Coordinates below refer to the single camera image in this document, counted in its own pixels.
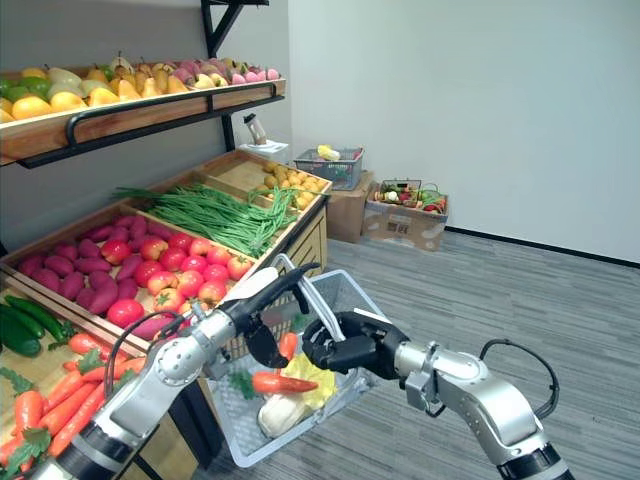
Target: floor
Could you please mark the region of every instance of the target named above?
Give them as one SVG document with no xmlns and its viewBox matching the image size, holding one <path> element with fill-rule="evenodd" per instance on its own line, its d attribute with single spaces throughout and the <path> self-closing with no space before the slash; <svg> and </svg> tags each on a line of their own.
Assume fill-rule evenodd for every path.
<svg viewBox="0 0 640 480">
<path fill-rule="evenodd" d="M 560 404 L 544 421 L 577 479 L 640 478 L 640 270 L 445 233 L 426 253 L 330 241 L 345 269 L 412 340 L 478 353 L 491 338 L 530 346 L 556 369 Z M 540 405 L 535 362 L 496 347 L 487 363 Z M 249 469 L 227 451 L 194 478 L 260 480 L 498 478 L 465 424 L 406 405 L 386 382 Z"/>
</svg>

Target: cucumber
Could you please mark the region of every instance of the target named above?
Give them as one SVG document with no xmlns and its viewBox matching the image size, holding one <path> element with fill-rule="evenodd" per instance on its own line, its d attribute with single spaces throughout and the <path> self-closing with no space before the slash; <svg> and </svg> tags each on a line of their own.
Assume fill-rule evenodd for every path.
<svg viewBox="0 0 640 480">
<path fill-rule="evenodd" d="M 0 340 L 5 347 L 25 357 L 35 357 L 42 350 L 38 339 L 22 323 L 4 314 L 0 316 Z"/>
<path fill-rule="evenodd" d="M 53 315 L 42 308 L 37 303 L 25 300 L 24 298 L 14 297 L 13 295 L 7 295 L 5 300 L 9 305 L 24 313 L 31 315 L 36 321 L 42 325 L 47 331 L 53 335 L 53 338 L 57 342 L 63 342 L 65 340 L 64 330 L 62 325 L 58 322 Z"/>
<path fill-rule="evenodd" d="M 36 338 L 44 337 L 44 328 L 33 317 L 18 310 L 17 308 L 8 307 L 0 303 L 0 316 L 7 317 L 7 321 L 14 321 L 21 323 L 27 330 L 29 330 Z"/>
</svg>

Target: white wall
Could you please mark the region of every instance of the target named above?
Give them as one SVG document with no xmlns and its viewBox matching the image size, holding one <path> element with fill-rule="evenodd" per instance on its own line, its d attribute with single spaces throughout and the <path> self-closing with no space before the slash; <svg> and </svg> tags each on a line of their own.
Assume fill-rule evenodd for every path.
<svg viewBox="0 0 640 480">
<path fill-rule="evenodd" d="M 294 153 L 363 144 L 450 225 L 640 261 L 640 2 L 289 7 Z"/>
</svg>

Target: black cable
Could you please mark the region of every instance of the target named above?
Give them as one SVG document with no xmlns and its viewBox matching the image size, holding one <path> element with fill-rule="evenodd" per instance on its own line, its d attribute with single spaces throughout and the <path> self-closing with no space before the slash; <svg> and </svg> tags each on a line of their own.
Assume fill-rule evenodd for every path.
<svg viewBox="0 0 640 480">
<path fill-rule="evenodd" d="M 545 403 L 543 403 L 540 407 L 538 407 L 535 410 L 535 414 L 540 420 L 551 415 L 551 413 L 553 413 L 553 411 L 556 409 L 556 406 L 558 405 L 558 400 L 560 400 L 560 382 L 558 381 L 556 372 L 553 371 L 553 368 L 551 367 L 551 365 L 549 365 L 549 363 L 544 358 L 542 358 L 540 355 L 538 355 L 536 352 L 534 352 L 530 348 L 525 347 L 524 345 L 520 345 L 518 343 L 512 342 L 508 338 L 495 338 L 485 343 L 484 347 L 482 347 L 482 350 L 480 351 L 480 360 L 484 360 L 484 357 L 486 356 L 487 352 L 494 345 L 507 345 L 507 346 L 519 348 L 520 350 L 534 357 L 547 369 L 547 372 L 549 372 L 549 375 L 551 376 L 551 385 L 549 385 L 549 389 L 551 390 L 551 395 L 549 396 L 549 399 Z"/>
</svg>

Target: tomato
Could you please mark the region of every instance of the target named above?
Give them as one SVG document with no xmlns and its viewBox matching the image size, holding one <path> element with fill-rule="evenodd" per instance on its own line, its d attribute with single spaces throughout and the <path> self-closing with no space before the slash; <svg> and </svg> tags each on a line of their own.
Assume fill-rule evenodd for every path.
<svg viewBox="0 0 640 480">
<path fill-rule="evenodd" d="M 227 294 L 227 287 L 221 282 L 205 282 L 198 290 L 198 298 L 211 306 L 215 306 Z"/>
<path fill-rule="evenodd" d="M 203 283 L 202 274 L 196 270 L 187 270 L 178 274 L 178 292 L 187 298 L 195 296 Z"/>
<path fill-rule="evenodd" d="M 136 280 L 136 283 L 139 287 L 146 288 L 147 283 L 149 283 L 149 278 L 156 272 L 162 271 L 162 265 L 160 265 L 155 260 L 147 260 L 146 262 L 142 262 L 136 268 L 136 273 L 133 274 L 133 277 Z"/>
<path fill-rule="evenodd" d="M 142 305 L 130 298 L 116 301 L 107 311 L 107 319 L 120 328 L 127 328 L 143 315 L 144 308 Z"/>
<path fill-rule="evenodd" d="M 182 232 L 174 233 L 169 237 L 169 247 L 179 248 L 185 253 L 189 252 L 191 242 L 193 242 L 193 237 Z"/>
<path fill-rule="evenodd" d="M 227 283 L 229 280 L 229 272 L 222 265 L 209 265 L 202 272 L 202 276 L 207 282 Z"/>
<path fill-rule="evenodd" d="M 147 289 L 151 295 L 157 295 L 165 288 L 175 288 L 178 286 L 178 277 L 173 273 L 161 270 L 155 272 L 147 281 Z"/>
<path fill-rule="evenodd" d="M 131 255 L 131 247 L 122 240 L 107 240 L 102 245 L 100 253 L 111 265 L 120 265 L 125 258 Z"/>
<path fill-rule="evenodd" d="M 160 254 L 158 261 L 165 270 L 175 272 L 180 270 L 180 265 L 182 265 L 185 258 L 187 258 L 187 254 L 184 253 L 184 250 L 178 247 L 169 247 Z"/>
<path fill-rule="evenodd" d="M 240 280 L 245 273 L 253 266 L 253 262 L 250 262 L 246 258 L 233 257 L 227 264 L 227 270 L 229 270 L 229 276 L 231 280 L 236 282 Z"/>
<path fill-rule="evenodd" d="M 184 297 L 175 288 L 165 288 L 160 290 L 153 299 L 153 310 L 159 312 L 161 310 L 177 311 L 184 303 Z"/>
<path fill-rule="evenodd" d="M 206 256 L 209 253 L 209 249 L 211 248 L 211 242 L 206 238 L 197 237 L 193 239 L 191 242 L 191 246 L 189 247 L 189 255 L 204 255 Z"/>
<path fill-rule="evenodd" d="M 207 262 L 212 265 L 224 265 L 226 266 L 231 260 L 231 254 L 229 250 L 224 247 L 213 246 L 209 253 L 207 253 Z"/>
</svg>

